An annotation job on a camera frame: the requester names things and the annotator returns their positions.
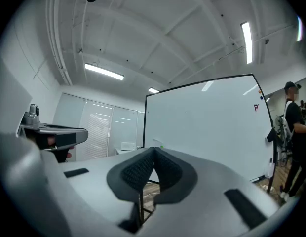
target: ceiling light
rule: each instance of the ceiling light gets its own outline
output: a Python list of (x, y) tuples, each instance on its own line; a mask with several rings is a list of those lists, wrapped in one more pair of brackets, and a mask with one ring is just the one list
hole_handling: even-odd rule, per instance
[(297, 41), (300, 41), (302, 39), (302, 21), (300, 19), (300, 17), (298, 17), (298, 24), (299, 24), (299, 28), (298, 28), (298, 37), (297, 37)]
[(107, 75), (107, 76), (116, 78), (116, 79), (118, 79), (118, 80), (123, 80), (123, 78), (124, 78), (123, 75), (120, 75), (120, 74), (111, 72), (111, 71), (109, 71), (109, 70), (105, 70), (105, 69), (96, 67), (96, 66), (91, 65), (91, 64), (88, 64), (88, 63), (85, 63), (85, 68), (88, 69), (88, 70), (91, 70), (91, 71), (95, 71), (95, 72), (101, 73), (101, 74), (103, 74), (103, 75)]
[(96, 113), (97, 115), (102, 115), (102, 116), (107, 116), (110, 117), (110, 115), (105, 115), (105, 114), (100, 114), (100, 113)]
[(149, 88), (149, 92), (152, 93), (159, 93), (159, 91), (157, 89), (153, 89), (153, 88)]
[(252, 46), (252, 36), (251, 36), (251, 29), (250, 23), (245, 22), (241, 24), (243, 30), (243, 36), (245, 40), (245, 47), (246, 47), (246, 62), (247, 64), (253, 61), (253, 46)]
[(201, 91), (207, 91), (208, 88), (210, 88), (212, 84), (213, 84), (213, 81), (208, 81)]
[(102, 105), (96, 105), (96, 106), (104, 107), (104, 108), (107, 108), (107, 109), (111, 109), (110, 107), (106, 107), (106, 106), (102, 106)]

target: person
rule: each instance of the person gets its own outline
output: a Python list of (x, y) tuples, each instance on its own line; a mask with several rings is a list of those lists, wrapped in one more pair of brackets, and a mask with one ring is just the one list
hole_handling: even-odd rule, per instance
[[(287, 120), (290, 131), (293, 132), (291, 139), (292, 165), (287, 177), (285, 188), (280, 194), (280, 197), (285, 199), (286, 202), (290, 197), (293, 197), (296, 194), (306, 178), (306, 125), (304, 125), (305, 122), (302, 119), (299, 106), (294, 102), (297, 101), (299, 97), (299, 88), (301, 88), (301, 86), (294, 84), (293, 82), (287, 82), (284, 88), (286, 93), (286, 104), (288, 101), (292, 101), (292, 103), (287, 107), (284, 116)], [(301, 167), (301, 172), (291, 187), (299, 167)]]
[(306, 119), (306, 105), (304, 104), (303, 100), (300, 101), (300, 109), (301, 109), (301, 114), (302, 118), (305, 120)]

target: whiteboard frame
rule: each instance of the whiteboard frame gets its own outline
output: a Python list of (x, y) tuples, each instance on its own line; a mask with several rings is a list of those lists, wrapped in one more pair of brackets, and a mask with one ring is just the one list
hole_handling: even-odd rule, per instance
[[(154, 95), (157, 95), (157, 94), (162, 94), (164, 92), (167, 92), (167, 91), (171, 91), (171, 90), (174, 90), (174, 89), (179, 89), (179, 88), (184, 88), (184, 87), (188, 87), (188, 86), (192, 86), (192, 85), (196, 85), (196, 84), (200, 84), (200, 83), (205, 83), (205, 82), (208, 82), (208, 81), (215, 81), (215, 80), (222, 80), (222, 79), (229, 79), (229, 78), (235, 78), (235, 77), (248, 77), (248, 76), (252, 76), (255, 80), (255, 82), (257, 83), (258, 85), (258, 88), (259, 90), (261, 91), (262, 93), (262, 96), (263, 96), (263, 99), (264, 99), (264, 102), (265, 102), (265, 105), (267, 107), (267, 110), (268, 110), (268, 115), (269, 115), (269, 120), (270, 120), (270, 129), (272, 130), (273, 127), (272, 127), (272, 119), (271, 119), (271, 115), (270, 115), (270, 111), (269, 111), (269, 107), (268, 107), (268, 104), (266, 102), (266, 99), (265, 99), (265, 95), (258, 83), (258, 81), (256, 80), (255, 76), (253, 73), (250, 73), (250, 74), (242, 74), (242, 75), (236, 75), (236, 76), (229, 76), (229, 77), (221, 77), (221, 78), (216, 78), (216, 79), (209, 79), (209, 80), (204, 80), (204, 81), (198, 81), (198, 82), (193, 82), (193, 83), (189, 83), (189, 84), (185, 84), (185, 85), (182, 85), (182, 86), (178, 86), (178, 87), (174, 87), (174, 88), (171, 88), (171, 89), (166, 89), (166, 90), (162, 90), (158, 93), (153, 93), (153, 94), (149, 94), (145, 97), (145, 110), (144, 110), (144, 127), (143, 127), (143, 147), (145, 147), (145, 128), (146, 128), (146, 117), (147, 117), (147, 100), (148, 100), (148, 97), (150, 96), (154, 96)], [(273, 140), (273, 163), (276, 164), (277, 162), (277, 145), (276, 145), (276, 141)], [(270, 178), (270, 181), (269, 181), (269, 186), (268, 186), (268, 192), (270, 191), (270, 188), (272, 186), (272, 182), (273, 182), (273, 177), (274, 177), (274, 173), (275, 173), (275, 169), (274, 168), (274, 171), (273, 171), (273, 176)], [(264, 179), (265, 177), (264, 176), (260, 176), (256, 179), (253, 179), (253, 182), (258, 182), (262, 179)]]

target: backpack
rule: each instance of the backpack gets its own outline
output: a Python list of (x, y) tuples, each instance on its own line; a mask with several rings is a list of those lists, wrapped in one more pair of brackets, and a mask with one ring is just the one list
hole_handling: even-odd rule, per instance
[(288, 101), (286, 106), (285, 106), (285, 112), (283, 114), (283, 118), (282, 118), (282, 123), (283, 123), (283, 131), (284, 131), (284, 148), (287, 150), (292, 149), (292, 136), (294, 131), (292, 130), (292, 132), (290, 131), (288, 122), (286, 120), (286, 114), (287, 114), (287, 108), (288, 106), (293, 103), (292, 101)]

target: wall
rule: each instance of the wall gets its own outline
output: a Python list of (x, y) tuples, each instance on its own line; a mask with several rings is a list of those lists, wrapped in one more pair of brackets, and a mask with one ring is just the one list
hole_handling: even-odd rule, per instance
[(40, 121), (51, 123), (61, 92), (47, 34), (45, 0), (26, 0), (16, 11), (0, 41), (0, 60), (31, 96), (23, 112), (35, 103)]
[(132, 109), (140, 112), (144, 112), (145, 103), (140, 102), (138, 100), (125, 98), (122, 96), (118, 96), (109, 92), (100, 91), (92, 88), (87, 88), (85, 86), (73, 85), (73, 86), (66, 86), (62, 85), (60, 87), (60, 91), (82, 97), (87, 98), (89, 100), (94, 100), (97, 102), (114, 105), (118, 107), (123, 107), (127, 109)]
[(16, 133), (31, 95), (0, 59), (0, 132)]
[[(304, 100), (306, 102), (306, 78), (303, 80), (298, 81), (301, 85), (301, 89), (299, 90), (299, 100), (296, 102), (298, 105), (300, 105), (300, 100)], [(283, 115), (285, 110), (285, 91), (284, 89), (281, 89), (277, 92), (275, 92), (270, 100), (268, 101), (268, 106), (271, 114), (271, 118), (274, 121), (274, 125), (276, 129), (279, 127), (275, 123), (276, 116)]]

